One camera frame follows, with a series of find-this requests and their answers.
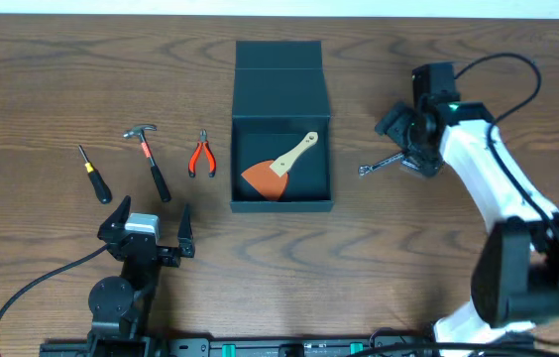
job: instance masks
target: toolbox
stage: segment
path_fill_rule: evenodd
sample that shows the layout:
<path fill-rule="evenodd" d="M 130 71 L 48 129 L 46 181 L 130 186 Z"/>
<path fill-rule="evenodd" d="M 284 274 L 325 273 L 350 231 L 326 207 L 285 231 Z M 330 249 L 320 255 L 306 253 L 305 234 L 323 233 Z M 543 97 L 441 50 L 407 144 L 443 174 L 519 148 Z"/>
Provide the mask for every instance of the toolbox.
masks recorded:
<path fill-rule="evenodd" d="M 330 177 L 330 104 L 323 75 L 321 43 L 236 43 L 231 135 L 233 212 L 325 212 L 334 204 Z M 241 173 L 274 160 L 308 132 L 317 144 L 288 172 L 279 201 L 263 198 Z"/>

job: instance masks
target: white backdrop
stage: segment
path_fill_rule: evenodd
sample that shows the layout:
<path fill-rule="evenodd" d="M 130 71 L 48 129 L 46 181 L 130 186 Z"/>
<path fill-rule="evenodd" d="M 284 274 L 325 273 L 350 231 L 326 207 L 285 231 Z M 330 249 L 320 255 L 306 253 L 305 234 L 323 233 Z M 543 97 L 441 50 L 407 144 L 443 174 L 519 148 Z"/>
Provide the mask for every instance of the white backdrop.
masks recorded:
<path fill-rule="evenodd" d="M 0 13 L 559 19 L 559 0 L 0 0 Z"/>

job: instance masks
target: pliers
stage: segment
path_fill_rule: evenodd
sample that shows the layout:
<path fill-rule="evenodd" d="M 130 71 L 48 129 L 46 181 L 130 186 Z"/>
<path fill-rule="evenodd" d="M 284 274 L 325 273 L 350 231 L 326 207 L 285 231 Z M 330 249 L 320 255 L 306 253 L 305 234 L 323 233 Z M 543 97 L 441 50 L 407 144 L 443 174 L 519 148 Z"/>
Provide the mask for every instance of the pliers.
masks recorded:
<path fill-rule="evenodd" d="M 200 157 L 200 153 L 204 149 L 205 154 L 207 154 L 207 160 L 209 160 L 209 177 L 213 178 L 216 175 L 216 158 L 213 157 L 211 150 L 209 149 L 209 142 L 207 141 L 207 131 L 202 129 L 200 132 L 200 139 L 198 140 L 198 145 L 196 150 L 193 152 L 191 159 L 189 159 L 189 177 L 196 177 L 196 162 Z"/>

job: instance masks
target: hammer head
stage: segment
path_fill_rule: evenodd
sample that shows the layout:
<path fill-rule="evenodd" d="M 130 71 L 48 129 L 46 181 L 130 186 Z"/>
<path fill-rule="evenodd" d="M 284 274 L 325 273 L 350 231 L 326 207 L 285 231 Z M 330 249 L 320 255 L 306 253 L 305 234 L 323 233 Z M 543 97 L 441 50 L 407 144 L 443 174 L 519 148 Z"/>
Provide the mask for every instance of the hammer head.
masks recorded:
<path fill-rule="evenodd" d="M 137 125 L 134 128 L 126 131 L 125 133 L 123 133 L 123 137 L 126 139 L 132 138 L 132 137 L 141 137 L 143 136 L 143 131 L 144 130 L 157 130 L 157 126 L 156 125 L 152 125 L 152 124 L 141 124 L 141 125 Z"/>

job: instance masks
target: screwdriver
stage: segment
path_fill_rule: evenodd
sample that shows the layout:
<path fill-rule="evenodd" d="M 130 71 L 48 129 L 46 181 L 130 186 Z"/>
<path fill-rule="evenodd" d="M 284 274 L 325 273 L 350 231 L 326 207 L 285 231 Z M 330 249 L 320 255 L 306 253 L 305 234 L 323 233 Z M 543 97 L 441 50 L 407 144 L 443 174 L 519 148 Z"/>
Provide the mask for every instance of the screwdriver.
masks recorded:
<path fill-rule="evenodd" d="M 94 193 L 97 195 L 97 198 L 99 198 L 99 202 L 103 204 L 110 203 L 112 200 L 112 192 L 110 192 L 110 188 L 108 188 L 108 185 L 103 181 L 99 170 L 92 166 L 92 163 L 88 160 L 88 157 L 85 155 L 81 145 L 79 145 L 79 152 L 85 160 L 85 169 L 88 171 L 88 177 L 90 178 L 90 182 L 92 182 Z"/>

